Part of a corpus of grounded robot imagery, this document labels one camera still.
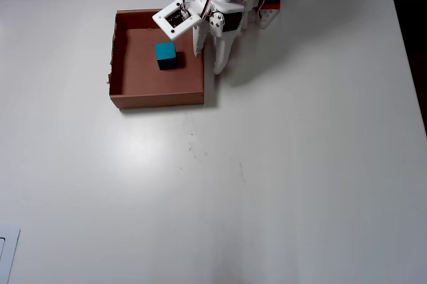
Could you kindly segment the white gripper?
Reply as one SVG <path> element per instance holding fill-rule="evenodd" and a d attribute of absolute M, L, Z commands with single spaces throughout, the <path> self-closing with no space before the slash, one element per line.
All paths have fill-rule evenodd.
<path fill-rule="evenodd" d="M 193 53 L 198 57 L 207 34 L 214 37 L 216 50 L 213 71 L 219 75 L 225 68 L 230 51 L 243 18 L 244 5 L 236 0 L 187 0 L 189 8 L 195 11 L 209 25 L 193 27 Z"/>

